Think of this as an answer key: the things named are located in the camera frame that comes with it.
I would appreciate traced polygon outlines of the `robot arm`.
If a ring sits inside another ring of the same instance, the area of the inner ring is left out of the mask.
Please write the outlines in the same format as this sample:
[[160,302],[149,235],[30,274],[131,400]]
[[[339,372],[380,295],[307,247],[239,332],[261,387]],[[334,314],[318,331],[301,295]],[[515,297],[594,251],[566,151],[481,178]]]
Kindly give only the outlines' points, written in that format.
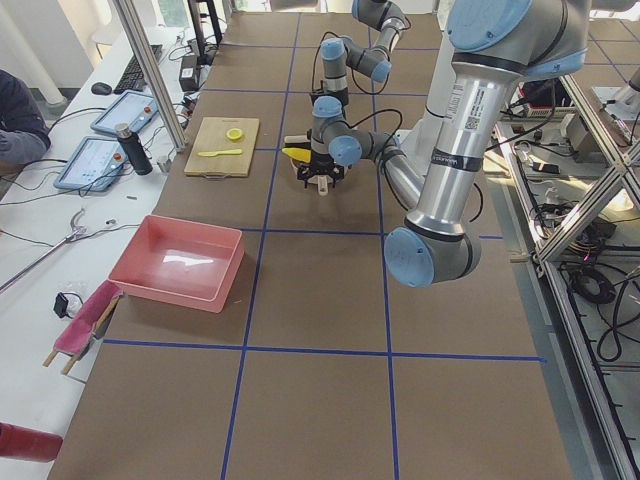
[[323,37],[314,62],[321,57],[324,77],[314,88],[315,72],[312,72],[309,93],[311,103],[321,96],[337,98],[343,107],[349,104],[347,70],[358,72],[371,81],[386,85],[392,64],[391,52],[403,33],[411,28],[411,22],[393,1],[353,1],[352,16],[360,23],[373,28],[379,35],[371,47],[359,46],[347,35]]
[[463,211],[493,128],[517,85],[579,70],[587,51],[587,1],[457,1],[448,15],[442,54],[453,79],[444,89],[435,138],[420,122],[404,142],[358,130],[334,94],[316,98],[311,160],[300,180],[343,177],[374,161],[408,205],[384,244],[388,271],[402,284],[425,287],[471,273],[480,260]]

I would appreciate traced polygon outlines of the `person forearm dark sleeve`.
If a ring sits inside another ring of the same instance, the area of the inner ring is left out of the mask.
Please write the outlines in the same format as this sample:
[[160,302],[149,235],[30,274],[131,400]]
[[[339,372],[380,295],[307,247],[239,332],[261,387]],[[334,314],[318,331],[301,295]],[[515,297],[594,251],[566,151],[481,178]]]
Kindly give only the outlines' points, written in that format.
[[42,160],[51,146],[41,112],[25,83],[1,71],[1,161],[26,165]]

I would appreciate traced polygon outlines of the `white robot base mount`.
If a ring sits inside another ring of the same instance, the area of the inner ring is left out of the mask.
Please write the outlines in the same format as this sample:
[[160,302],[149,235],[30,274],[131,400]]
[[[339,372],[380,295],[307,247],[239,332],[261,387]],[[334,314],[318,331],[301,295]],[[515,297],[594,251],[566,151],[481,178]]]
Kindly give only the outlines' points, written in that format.
[[437,1],[435,11],[442,32],[442,41],[438,52],[435,70],[425,102],[425,111],[407,137],[402,141],[402,149],[410,159],[419,165],[427,165],[443,125],[455,72],[451,66],[454,47],[446,32],[446,23],[453,1]]

